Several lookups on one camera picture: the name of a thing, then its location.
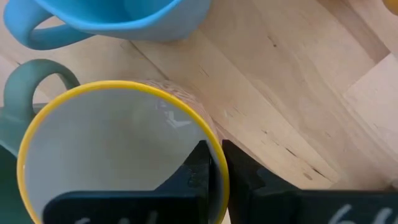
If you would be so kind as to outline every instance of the yellow object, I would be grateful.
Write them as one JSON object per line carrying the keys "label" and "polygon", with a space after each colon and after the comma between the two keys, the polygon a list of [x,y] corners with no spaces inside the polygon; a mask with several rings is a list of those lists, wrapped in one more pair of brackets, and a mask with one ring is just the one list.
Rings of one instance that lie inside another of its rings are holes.
{"label": "yellow object", "polygon": [[398,16],[398,0],[383,0],[383,2],[388,10]]}
{"label": "yellow object", "polygon": [[202,130],[205,132],[206,136],[208,137],[211,145],[214,147],[217,159],[220,163],[219,168],[220,168],[221,178],[222,178],[222,182],[223,182],[222,184],[224,187],[222,209],[221,209],[221,212],[218,215],[218,218],[216,221],[217,224],[220,224],[224,219],[224,215],[225,215],[227,205],[228,205],[229,174],[228,174],[228,166],[226,163],[226,159],[225,159],[223,150],[221,148],[221,145],[220,145],[216,135],[213,133],[213,131],[210,129],[210,127],[207,125],[207,123],[201,118],[201,116],[199,116],[193,109],[191,109],[191,107],[189,107],[183,101],[179,100],[178,98],[171,95],[170,93],[167,93],[158,88],[154,88],[149,85],[145,85],[145,84],[138,83],[138,82],[130,82],[130,81],[100,81],[100,82],[93,82],[93,83],[78,86],[78,87],[68,90],[65,93],[61,94],[60,96],[56,97],[56,99],[52,100],[50,103],[48,103],[46,106],[44,106],[43,109],[40,110],[40,112],[37,114],[37,116],[33,119],[33,121],[29,125],[29,127],[24,135],[24,138],[21,142],[21,146],[20,146],[19,154],[18,154],[18,160],[17,160],[17,180],[18,180],[19,192],[21,193],[21,197],[24,202],[24,205],[25,205],[30,217],[33,219],[33,221],[36,224],[41,223],[39,216],[34,212],[32,204],[29,200],[29,196],[27,193],[26,185],[25,185],[24,166],[25,166],[26,156],[27,156],[27,153],[29,150],[29,143],[32,140],[37,128],[40,126],[40,124],[43,122],[43,120],[47,117],[47,115],[49,115],[54,109],[56,109],[59,105],[68,101],[69,99],[76,97],[80,94],[89,92],[89,91],[105,90],[105,89],[110,89],[110,88],[139,90],[139,91],[143,91],[143,92],[158,96],[160,98],[163,98],[165,101],[168,101],[169,103],[175,105],[176,107],[180,108],[181,110],[183,110],[184,112],[189,114],[195,120],[195,122],[202,128]]}

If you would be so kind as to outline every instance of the mug handle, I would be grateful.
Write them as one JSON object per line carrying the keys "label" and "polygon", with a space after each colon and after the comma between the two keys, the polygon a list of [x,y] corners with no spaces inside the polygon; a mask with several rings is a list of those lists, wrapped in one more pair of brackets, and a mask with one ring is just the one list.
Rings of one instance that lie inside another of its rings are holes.
{"label": "mug handle", "polygon": [[7,79],[4,88],[2,111],[4,116],[27,121],[29,124],[35,116],[33,109],[35,90],[42,80],[54,73],[59,75],[67,90],[80,85],[76,76],[67,67],[51,60],[35,59],[17,67]]}
{"label": "mug handle", "polygon": [[35,29],[52,16],[34,0],[10,0],[4,10],[4,23],[21,44],[34,50],[63,47],[93,35],[80,32],[66,24]]}

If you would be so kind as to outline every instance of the mug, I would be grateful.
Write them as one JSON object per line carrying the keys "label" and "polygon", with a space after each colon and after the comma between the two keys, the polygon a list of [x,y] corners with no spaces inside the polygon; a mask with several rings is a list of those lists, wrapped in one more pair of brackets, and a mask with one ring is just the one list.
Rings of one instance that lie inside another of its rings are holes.
{"label": "mug", "polygon": [[0,109],[0,220],[4,223],[32,223],[17,187],[16,156],[29,123],[44,106],[32,105],[34,91],[53,73],[60,74],[68,89],[79,85],[69,69],[44,59],[22,64],[6,82],[4,107]]}
{"label": "mug", "polygon": [[197,99],[168,81],[100,81],[56,97],[22,140],[19,190],[41,223],[46,204],[67,192],[156,189],[200,140],[215,163],[209,223],[221,223],[229,177],[216,129]]}
{"label": "mug", "polygon": [[[26,47],[48,50],[93,34],[127,40],[187,38],[204,20],[211,0],[10,0],[4,22]],[[35,29],[57,16],[66,24]]]}
{"label": "mug", "polygon": [[398,2],[396,0],[383,0],[383,3],[390,12],[398,16]]}

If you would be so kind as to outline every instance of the light wood table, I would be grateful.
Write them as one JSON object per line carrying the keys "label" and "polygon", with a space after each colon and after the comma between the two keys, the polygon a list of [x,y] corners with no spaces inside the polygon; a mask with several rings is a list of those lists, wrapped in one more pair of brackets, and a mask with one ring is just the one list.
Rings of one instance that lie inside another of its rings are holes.
{"label": "light wood table", "polygon": [[[0,32],[1,80],[33,58],[82,83],[168,79],[298,187],[380,189],[398,176],[398,17],[381,0],[214,0],[196,32],[169,43],[96,36],[34,51]],[[50,78],[37,99],[63,91]]]}

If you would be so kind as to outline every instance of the black object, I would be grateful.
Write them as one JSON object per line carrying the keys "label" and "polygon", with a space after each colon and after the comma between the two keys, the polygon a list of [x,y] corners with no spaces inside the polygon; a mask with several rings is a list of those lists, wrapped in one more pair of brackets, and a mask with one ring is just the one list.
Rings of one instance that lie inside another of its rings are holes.
{"label": "black object", "polygon": [[[397,192],[300,190],[223,141],[232,224],[398,224]],[[205,224],[214,192],[200,141],[184,164],[151,192],[72,192],[52,200],[45,224]]]}
{"label": "black object", "polygon": [[223,141],[232,224],[398,224],[397,192],[300,190]]}
{"label": "black object", "polygon": [[153,191],[70,192],[49,202],[46,224],[207,224],[211,160],[200,141],[178,170]]}

